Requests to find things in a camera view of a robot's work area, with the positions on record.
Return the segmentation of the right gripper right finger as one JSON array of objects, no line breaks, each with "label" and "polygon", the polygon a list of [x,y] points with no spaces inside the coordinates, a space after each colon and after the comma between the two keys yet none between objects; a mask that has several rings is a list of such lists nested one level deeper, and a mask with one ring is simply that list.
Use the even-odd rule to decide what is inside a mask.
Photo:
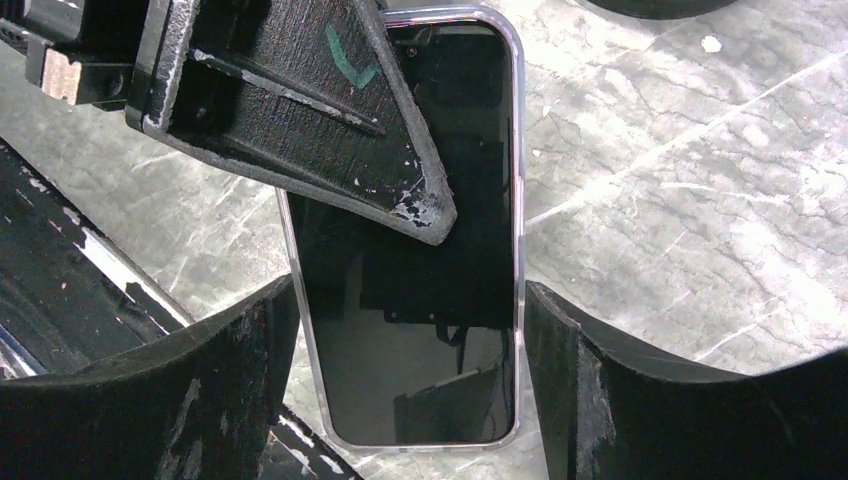
[{"label": "right gripper right finger", "polygon": [[553,479],[843,479],[847,353],[746,376],[526,285],[525,348]]}]

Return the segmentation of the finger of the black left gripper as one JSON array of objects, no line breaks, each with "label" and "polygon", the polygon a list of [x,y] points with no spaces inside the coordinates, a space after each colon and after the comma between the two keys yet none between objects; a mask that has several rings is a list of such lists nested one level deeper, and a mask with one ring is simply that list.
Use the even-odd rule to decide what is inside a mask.
[{"label": "finger of the black left gripper", "polygon": [[457,218],[375,1],[154,1],[126,120],[430,245]]}]

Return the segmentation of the phone with pink case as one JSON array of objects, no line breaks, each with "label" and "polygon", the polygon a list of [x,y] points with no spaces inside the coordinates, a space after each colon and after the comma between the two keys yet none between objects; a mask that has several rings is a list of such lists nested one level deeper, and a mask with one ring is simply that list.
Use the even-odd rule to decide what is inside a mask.
[{"label": "phone with pink case", "polygon": [[482,5],[385,20],[459,216],[434,247],[279,193],[322,421],[349,450],[495,449],[520,425],[524,52]]}]

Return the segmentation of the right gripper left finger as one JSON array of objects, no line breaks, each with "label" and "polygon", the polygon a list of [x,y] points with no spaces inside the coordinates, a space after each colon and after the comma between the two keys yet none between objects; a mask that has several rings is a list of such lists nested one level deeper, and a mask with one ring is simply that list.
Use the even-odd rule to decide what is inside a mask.
[{"label": "right gripper left finger", "polygon": [[255,479],[299,321],[283,276],[71,374],[1,385],[5,479]]}]

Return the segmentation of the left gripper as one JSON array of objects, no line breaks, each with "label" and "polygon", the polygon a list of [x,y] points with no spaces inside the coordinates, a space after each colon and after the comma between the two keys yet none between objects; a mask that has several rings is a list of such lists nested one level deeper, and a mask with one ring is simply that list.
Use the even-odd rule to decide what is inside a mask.
[{"label": "left gripper", "polygon": [[3,1],[1,40],[25,78],[70,105],[126,106],[148,1]]}]

